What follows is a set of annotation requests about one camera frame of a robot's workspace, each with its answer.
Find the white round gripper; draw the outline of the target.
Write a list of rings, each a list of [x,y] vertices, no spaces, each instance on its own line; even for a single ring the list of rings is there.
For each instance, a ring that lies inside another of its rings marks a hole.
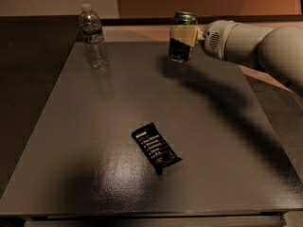
[[[207,56],[225,60],[224,50],[232,30],[238,25],[234,21],[219,20],[208,25],[176,25],[170,27],[170,37],[177,42],[193,47],[197,41]]]

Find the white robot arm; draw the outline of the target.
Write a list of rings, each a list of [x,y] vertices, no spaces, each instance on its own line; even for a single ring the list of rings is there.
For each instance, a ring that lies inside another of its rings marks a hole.
[[[207,56],[260,68],[303,96],[303,29],[282,26],[272,29],[220,20],[206,26],[173,25],[172,43],[189,48],[200,44]]]

